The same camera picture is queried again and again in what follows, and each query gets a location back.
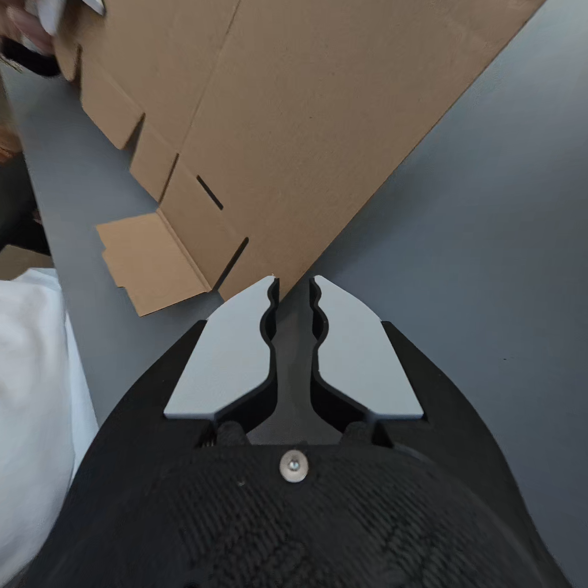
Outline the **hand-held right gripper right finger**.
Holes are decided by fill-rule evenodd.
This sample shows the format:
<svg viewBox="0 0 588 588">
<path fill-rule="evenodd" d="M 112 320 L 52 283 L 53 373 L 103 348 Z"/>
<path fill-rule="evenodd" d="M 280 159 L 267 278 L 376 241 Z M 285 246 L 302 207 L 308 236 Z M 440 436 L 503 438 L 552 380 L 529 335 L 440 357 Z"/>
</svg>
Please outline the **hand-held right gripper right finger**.
<svg viewBox="0 0 588 588">
<path fill-rule="evenodd" d="M 315 413 L 340 433 L 356 422 L 422 421 L 424 409 L 379 316 L 320 275 L 309 282 L 309 302 Z"/>
</svg>

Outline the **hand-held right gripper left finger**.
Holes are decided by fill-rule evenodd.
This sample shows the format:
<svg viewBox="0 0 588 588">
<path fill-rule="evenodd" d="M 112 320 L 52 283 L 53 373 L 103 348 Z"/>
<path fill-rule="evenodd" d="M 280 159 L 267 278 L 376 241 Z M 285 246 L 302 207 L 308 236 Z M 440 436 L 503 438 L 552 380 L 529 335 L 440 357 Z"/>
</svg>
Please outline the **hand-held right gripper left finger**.
<svg viewBox="0 0 588 588">
<path fill-rule="evenodd" d="M 262 278 L 219 306 L 205 326 L 164 409 L 167 419 L 237 422 L 245 433 L 277 405 L 279 279 Z"/>
</svg>

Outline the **brown cardboard box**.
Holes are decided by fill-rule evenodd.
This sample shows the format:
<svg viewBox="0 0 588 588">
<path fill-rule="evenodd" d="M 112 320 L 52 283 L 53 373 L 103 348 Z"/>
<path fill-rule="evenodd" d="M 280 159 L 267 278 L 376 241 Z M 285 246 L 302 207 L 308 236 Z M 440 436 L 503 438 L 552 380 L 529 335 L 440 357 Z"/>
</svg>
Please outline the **brown cardboard box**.
<svg viewBox="0 0 588 588">
<path fill-rule="evenodd" d="M 544 1 L 68 1 L 84 112 L 155 212 L 99 224 L 146 316 L 288 293 Z"/>
</svg>

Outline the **person's left hand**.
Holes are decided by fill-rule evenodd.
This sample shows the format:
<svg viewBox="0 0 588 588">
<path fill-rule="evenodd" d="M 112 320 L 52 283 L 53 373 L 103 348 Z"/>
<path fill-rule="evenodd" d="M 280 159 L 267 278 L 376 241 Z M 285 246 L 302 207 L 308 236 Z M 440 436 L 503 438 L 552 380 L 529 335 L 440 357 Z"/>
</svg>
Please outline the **person's left hand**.
<svg viewBox="0 0 588 588">
<path fill-rule="evenodd" d="M 53 37 L 25 4 L 25 1 L 1 1 L 1 36 L 19 42 L 26 39 L 42 55 L 53 56 Z"/>
</svg>

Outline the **person's white shirt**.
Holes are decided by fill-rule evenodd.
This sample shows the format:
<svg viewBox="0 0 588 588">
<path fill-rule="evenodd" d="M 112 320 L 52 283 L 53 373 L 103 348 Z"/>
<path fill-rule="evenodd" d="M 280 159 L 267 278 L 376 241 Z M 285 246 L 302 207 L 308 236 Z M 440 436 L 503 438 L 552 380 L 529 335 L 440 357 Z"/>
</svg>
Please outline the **person's white shirt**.
<svg viewBox="0 0 588 588">
<path fill-rule="evenodd" d="M 1 281 L 1 587 L 44 544 L 98 430 L 55 269 Z"/>
</svg>

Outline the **brown cardboard piece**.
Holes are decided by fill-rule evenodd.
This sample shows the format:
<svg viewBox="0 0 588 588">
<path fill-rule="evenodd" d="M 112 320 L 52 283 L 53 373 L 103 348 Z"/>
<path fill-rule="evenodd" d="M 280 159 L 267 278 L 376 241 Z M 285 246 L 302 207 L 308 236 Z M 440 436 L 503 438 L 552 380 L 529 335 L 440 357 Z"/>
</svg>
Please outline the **brown cardboard piece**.
<svg viewBox="0 0 588 588">
<path fill-rule="evenodd" d="M 1 281 L 11 281 L 31 268 L 53 268 L 50 256 L 7 245 L 1 250 Z"/>
</svg>

